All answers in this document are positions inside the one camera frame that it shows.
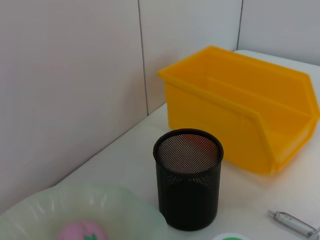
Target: black mesh pen holder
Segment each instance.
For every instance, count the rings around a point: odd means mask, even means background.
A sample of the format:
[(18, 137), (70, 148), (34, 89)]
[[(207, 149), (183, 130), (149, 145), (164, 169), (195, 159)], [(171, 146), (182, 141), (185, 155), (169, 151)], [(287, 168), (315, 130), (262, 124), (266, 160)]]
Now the black mesh pen holder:
[(154, 145), (160, 212), (179, 230), (207, 227), (218, 210), (221, 161), (224, 150), (211, 134), (179, 129)]

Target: yellow plastic bin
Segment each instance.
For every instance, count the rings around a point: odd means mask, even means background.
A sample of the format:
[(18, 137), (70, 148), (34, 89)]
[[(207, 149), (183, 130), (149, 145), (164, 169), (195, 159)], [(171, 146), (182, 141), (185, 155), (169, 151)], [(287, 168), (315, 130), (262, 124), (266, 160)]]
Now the yellow plastic bin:
[(216, 136), (224, 159), (258, 174), (279, 172), (320, 118), (306, 73), (209, 46), (159, 71), (169, 126)]

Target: pink ball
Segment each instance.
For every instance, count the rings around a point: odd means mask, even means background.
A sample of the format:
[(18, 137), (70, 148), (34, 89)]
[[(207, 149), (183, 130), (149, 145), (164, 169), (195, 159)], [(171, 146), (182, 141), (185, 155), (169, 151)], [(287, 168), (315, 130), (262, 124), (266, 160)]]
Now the pink ball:
[(108, 238), (97, 224), (82, 221), (67, 225), (57, 240), (108, 240)]

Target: translucent bowl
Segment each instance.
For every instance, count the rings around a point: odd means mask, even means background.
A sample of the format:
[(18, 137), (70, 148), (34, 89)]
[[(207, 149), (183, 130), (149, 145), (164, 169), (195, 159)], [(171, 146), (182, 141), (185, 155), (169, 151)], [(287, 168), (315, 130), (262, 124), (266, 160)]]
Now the translucent bowl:
[(161, 213), (131, 191), (105, 184), (59, 185), (0, 216), (1, 240), (56, 240), (69, 223), (97, 223), (109, 240), (165, 240)]

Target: white table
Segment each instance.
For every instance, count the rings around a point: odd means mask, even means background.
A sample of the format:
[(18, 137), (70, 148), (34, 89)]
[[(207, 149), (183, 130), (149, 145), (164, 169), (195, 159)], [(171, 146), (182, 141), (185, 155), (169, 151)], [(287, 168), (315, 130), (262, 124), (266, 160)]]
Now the white table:
[[(250, 51), (241, 54), (308, 73), (320, 100), (320, 67)], [(156, 168), (152, 150), (168, 132), (167, 106), (148, 116), (62, 182), (100, 182), (125, 186), (158, 207)], [(308, 224), (320, 226), (320, 128), (312, 140), (280, 174), (259, 176), (224, 161), (218, 214), (207, 228), (183, 232), (169, 228), (168, 240), (212, 240), (234, 232), (252, 240), (300, 240), (298, 234), (277, 225), (267, 210), (281, 210)]]

